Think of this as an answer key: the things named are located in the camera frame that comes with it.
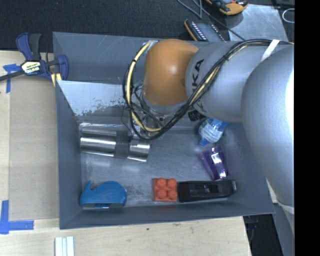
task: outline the black cable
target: black cable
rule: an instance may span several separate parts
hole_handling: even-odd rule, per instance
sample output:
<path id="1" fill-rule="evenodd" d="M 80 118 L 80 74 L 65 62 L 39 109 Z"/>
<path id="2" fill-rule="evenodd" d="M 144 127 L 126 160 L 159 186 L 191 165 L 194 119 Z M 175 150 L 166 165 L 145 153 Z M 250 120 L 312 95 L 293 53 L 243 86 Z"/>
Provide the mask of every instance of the black cable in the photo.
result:
<path id="1" fill-rule="evenodd" d="M 215 20 L 215 22 L 219 23 L 222 27 L 224 27 L 225 29 L 227 29 L 228 31 L 230 31 L 232 34 L 234 34 L 235 36 L 237 36 L 238 38 L 240 38 L 242 41 L 245 41 L 245 39 L 238 35 L 236 32 L 234 32 L 231 28 L 227 27 L 225 24 L 223 24 L 222 22 L 220 22 L 218 19 L 216 19 L 215 17 L 213 17 L 210 13 L 208 13 L 203 7 L 202 5 L 199 5 L 197 2 L 195 2 L 194 0 L 192 0 L 199 8 L 201 8 L 201 10 L 208 15 L 211 19 Z M 181 3 L 184 7 L 186 7 L 188 10 L 190 9 L 188 6 L 186 6 L 185 4 Z"/>
<path id="2" fill-rule="evenodd" d="M 147 116 L 149 116 L 158 125 L 163 126 L 162 123 L 148 110 L 148 106 L 146 106 L 145 103 L 143 102 L 143 100 L 138 96 L 137 90 L 139 89 L 139 87 L 134 86 L 134 74 L 133 73 L 131 76 L 130 89 L 131 89 L 130 95 L 132 95 L 134 93 L 134 95 L 138 99 L 140 105 L 145 106 L 146 108 L 140 107 L 137 104 L 135 104 L 134 102 L 132 102 L 132 98 L 131 98 L 131 106 L 136 107 L 138 110 L 144 112 Z"/>
<path id="3" fill-rule="evenodd" d="M 283 13 L 282 13 L 282 15 L 281 15 L 281 17 L 282 17 L 282 19 L 283 19 L 286 23 L 294 24 L 294 23 L 295 23 L 295 18 L 294 18 L 294 16 L 293 16 L 293 21 L 285 18 L 285 14 L 286 14 L 286 13 L 289 13 L 289 12 L 295 12 L 295 8 L 288 8 L 288 9 L 284 10 Z"/>
<path id="4" fill-rule="evenodd" d="M 193 9 L 191 9 L 189 6 L 187 6 L 186 4 L 184 4 L 183 2 L 181 2 L 180 0 L 177 0 L 177 2 L 179 4 L 181 4 L 184 8 L 186 8 L 187 10 L 189 10 L 190 12 L 192 12 L 194 15 L 196 15 L 199 19 L 202 20 L 202 10 L 200 10 L 200 14 L 196 13 Z"/>
<path id="5" fill-rule="evenodd" d="M 252 240 L 253 240 L 253 238 L 254 238 L 254 234 L 255 234 L 255 230 L 254 229 L 251 229 L 251 235 L 250 235 L 250 237 L 249 237 L 249 243 L 251 244 L 252 243 Z"/>
<path id="6" fill-rule="evenodd" d="M 121 122 L 123 123 L 123 125 L 129 130 L 129 132 L 130 132 L 130 138 L 132 138 L 133 137 L 133 134 L 132 134 L 132 131 L 131 131 L 131 129 L 129 128 L 129 126 L 125 123 L 125 121 L 124 121 L 124 113 L 125 113 L 125 109 L 126 109 L 126 106 L 123 106 L 123 108 L 122 108 L 122 113 L 121 113 Z"/>
<path id="7" fill-rule="evenodd" d="M 173 118 L 166 123 L 164 126 L 161 127 L 161 129 L 159 131 L 156 131 L 155 135 L 147 135 L 147 136 L 142 136 L 135 128 L 134 125 L 134 120 L 133 120 L 133 115 L 132 113 L 135 114 L 136 118 L 138 119 L 138 121 L 141 123 L 141 125 L 143 126 L 142 129 L 146 131 L 146 133 L 150 134 L 153 132 L 147 132 L 147 129 L 145 128 L 143 122 L 141 121 L 141 119 L 139 118 L 139 115 L 137 114 L 137 112 L 134 109 L 134 104 L 132 102 L 132 97 L 130 97 L 130 102 L 128 102 L 127 98 L 125 97 L 126 95 L 126 80 L 128 78 L 128 73 L 129 70 L 127 70 L 127 72 L 125 73 L 124 76 L 124 80 L 123 80 L 123 84 L 122 84 L 122 90 L 123 90 L 123 97 L 125 98 L 126 104 L 128 105 L 128 107 L 130 108 L 130 122 L 131 122 L 131 126 L 132 129 L 134 130 L 134 132 L 141 138 L 144 140 L 154 140 L 159 138 L 160 136 L 162 136 L 164 133 L 166 133 L 169 129 L 171 129 L 188 111 L 190 108 L 193 107 L 194 104 L 196 104 L 202 97 L 203 95 L 206 94 L 206 92 L 211 88 L 211 86 L 214 84 L 214 82 L 216 81 L 216 79 L 218 78 L 218 75 L 221 71 L 221 68 L 223 67 L 224 63 L 226 63 L 227 61 L 229 61 L 229 59 L 236 54 L 237 52 L 241 51 L 243 48 L 246 48 L 248 46 L 266 46 L 269 45 L 272 42 L 272 40 L 269 39 L 250 39 L 250 40 L 246 40 L 246 41 L 240 41 L 235 43 L 230 50 L 224 55 L 222 56 L 209 70 L 209 72 L 204 76 L 204 78 L 200 81 L 199 85 L 197 86 L 196 90 L 191 94 L 191 96 L 188 98 L 186 104 L 184 104 L 174 115 Z M 290 44 L 289 42 L 286 41 L 280 41 L 279 44 Z M 131 80 L 131 84 L 130 84 L 130 93 L 132 95 L 132 87 L 133 87 L 133 79 Z M 145 114 L 146 111 L 143 108 L 139 108 L 140 111 L 144 112 Z"/>

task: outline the black object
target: black object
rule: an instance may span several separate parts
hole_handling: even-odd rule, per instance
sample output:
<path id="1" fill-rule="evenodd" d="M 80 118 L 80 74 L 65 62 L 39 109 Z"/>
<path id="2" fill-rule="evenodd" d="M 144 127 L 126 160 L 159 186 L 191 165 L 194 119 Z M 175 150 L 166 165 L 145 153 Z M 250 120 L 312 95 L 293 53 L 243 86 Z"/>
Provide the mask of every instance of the black object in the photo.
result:
<path id="1" fill-rule="evenodd" d="M 195 41 L 201 42 L 225 42 L 219 30 L 210 23 L 197 22 L 186 19 L 184 27 Z"/>
<path id="2" fill-rule="evenodd" d="M 237 190 L 234 180 L 184 181 L 177 186 L 180 202 L 209 200 L 230 196 Z"/>
<path id="3" fill-rule="evenodd" d="M 206 0 L 210 5 L 216 4 L 225 15 L 236 15 L 248 7 L 248 0 Z"/>
<path id="4" fill-rule="evenodd" d="M 204 119 L 206 116 L 201 114 L 199 111 L 197 110 L 192 110 L 188 112 L 188 117 L 190 119 L 191 122 L 195 122 L 201 119 Z"/>

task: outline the orange object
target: orange object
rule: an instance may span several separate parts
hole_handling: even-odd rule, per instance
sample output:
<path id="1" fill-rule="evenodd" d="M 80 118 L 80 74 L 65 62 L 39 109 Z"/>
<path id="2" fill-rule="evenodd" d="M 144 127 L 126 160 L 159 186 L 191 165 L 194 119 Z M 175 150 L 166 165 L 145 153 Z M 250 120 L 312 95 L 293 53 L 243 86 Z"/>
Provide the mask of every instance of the orange object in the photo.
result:
<path id="1" fill-rule="evenodd" d="M 153 201 L 176 202 L 177 181 L 174 178 L 154 178 L 152 181 Z"/>
<path id="2" fill-rule="evenodd" d="M 180 39 L 157 42 L 145 57 L 142 93 L 152 104 L 170 106 L 188 99 L 185 77 L 198 48 Z"/>

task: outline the purple package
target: purple package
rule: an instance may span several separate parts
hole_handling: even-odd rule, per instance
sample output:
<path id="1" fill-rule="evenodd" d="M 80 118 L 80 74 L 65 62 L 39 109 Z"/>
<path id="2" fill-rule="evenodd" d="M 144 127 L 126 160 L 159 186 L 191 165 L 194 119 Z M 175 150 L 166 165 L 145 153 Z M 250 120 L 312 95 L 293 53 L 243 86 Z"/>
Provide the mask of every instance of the purple package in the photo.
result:
<path id="1" fill-rule="evenodd" d="M 200 158 L 213 181 L 228 176 L 225 155 L 221 146 L 214 146 L 203 151 Z"/>

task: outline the orange foam block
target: orange foam block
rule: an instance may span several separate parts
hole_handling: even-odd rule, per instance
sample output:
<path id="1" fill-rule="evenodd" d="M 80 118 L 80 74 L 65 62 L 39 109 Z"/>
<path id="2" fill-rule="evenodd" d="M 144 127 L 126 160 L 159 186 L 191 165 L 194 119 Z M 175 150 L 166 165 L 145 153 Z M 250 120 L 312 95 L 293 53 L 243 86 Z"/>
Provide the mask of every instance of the orange foam block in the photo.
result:
<path id="1" fill-rule="evenodd" d="M 174 178 L 154 178 L 152 181 L 153 201 L 176 202 L 177 181 Z"/>

